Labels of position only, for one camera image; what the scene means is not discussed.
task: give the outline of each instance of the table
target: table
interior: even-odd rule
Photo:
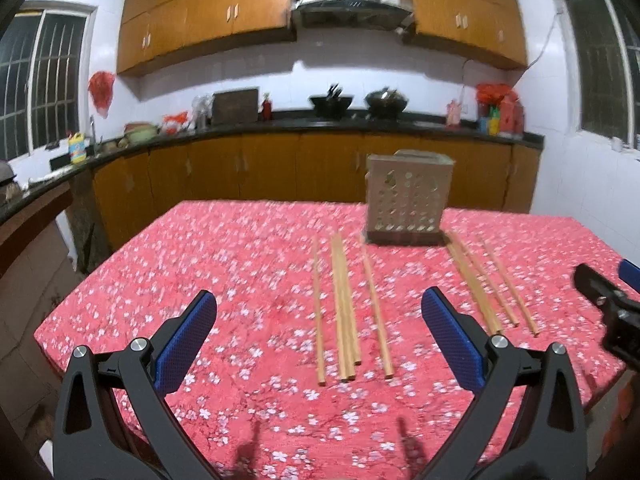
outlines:
[[[259,478],[385,478],[415,474],[460,420],[471,394],[458,386],[420,315],[437,285],[481,321],[444,248],[369,246],[386,317],[395,377],[385,381],[359,237],[366,206],[328,203],[183,202],[125,244],[42,323],[35,336],[60,369],[73,348],[124,348],[151,336],[201,289],[218,300],[218,320],[178,392],[166,402],[220,470]],[[586,262],[610,280],[620,257],[571,218],[446,210],[478,256],[482,233],[508,266],[542,333],[499,317],[514,345],[561,341],[586,406],[619,376],[622,362],[600,348],[598,310],[572,288]],[[330,234],[340,229],[362,346],[357,378],[337,377]],[[328,383],[318,386],[314,349],[312,237],[319,238]],[[518,389],[484,457],[496,456],[522,396]],[[137,432],[127,397],[117,395]]]

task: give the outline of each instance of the upper cabinet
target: upper cabinet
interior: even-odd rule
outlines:
[[[400,0],[413,6],[404,41],[503,69],[527,65],[517,0]],[[118,73],[143,75],[236,46],[294,40],[291,0],[126,0]]]

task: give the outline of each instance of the silver screw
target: silver screw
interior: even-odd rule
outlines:
[[[562,343],[553,343],[551,345],[551,349],[554,351],[554,354],[558,354],[558,355],[566,354],[566,348]]]
[[[496,348],[507,348],[509,341],[507,341],[507,338],[505,338],[505,336],[503,335],[494,335],[491,338],[491,344]]]
[[[81,357],[84,357],[85,354],[86,354],[86,346],[80,345],[74,348],[74,357],[81,358]]]
[[[144,339],[143,337],[139,337],[138,339],[134,339],[131,342],[131,349],[134,352],[140,352],[142,350],[144,350],[146,348],[146,339]]]

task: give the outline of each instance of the plastic basket with holes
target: plastic basket with holes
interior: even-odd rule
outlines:
[[[367,158],[367,241],[440,245],[454,161],[446,155],[399,150]]]

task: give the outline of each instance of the black countertop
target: black countertop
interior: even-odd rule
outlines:
[[[36,200],[39,196],[48,190],[55,188],[62,182],[65,182],[76,174],[84,170],[94,169],[107,162],[123,156],[132,155],[136,152],[148,150],[151,148],[160,148],[172,146],[174,144],[183,144],[193,140],[204,140],[213,137],[232,136],[238,134],[269,134],[269,133],[292,133],[299,134],[302,132],[318,133],[318,132],[362,132],[368,134],[403,134],[415,135],[417,137],[431,137],[433,139],[478,139],[485,142],[494,142],[496,144],[519,144],[542,150],[544,148],[544,137],[537,134],[524,134],[522,140],[507,139],[503,137],[490,137],[486,134],[478,132],[472,127],[473,123],[467,123],[467,126],[457,128],[447,128],[441,121],[442,118],[433,116],[410,116],[404,114],[404,118],[409,120],[399,121],[382,121],[368,120],[364,117],[356,117],[351,119],[343,119],[340,121],[326,121],[310,117],[292,117],[290,114],[285,118],[277,118],[273,121],[247,123],[247,124],[224,124],[213,126],[202,132],[186,132],[174,136],[158,136],[149,142],[142,142],[127,148],[115,150],[114,152],[100,154],[88,158],[86,161],[73,166],[67,172],[60,176],[40,184],[33,189],[24,192],[21,196],[14,198],[9,203],[0,207],[0,224],[3,224],[11,216],[20,211],[23,207]]]

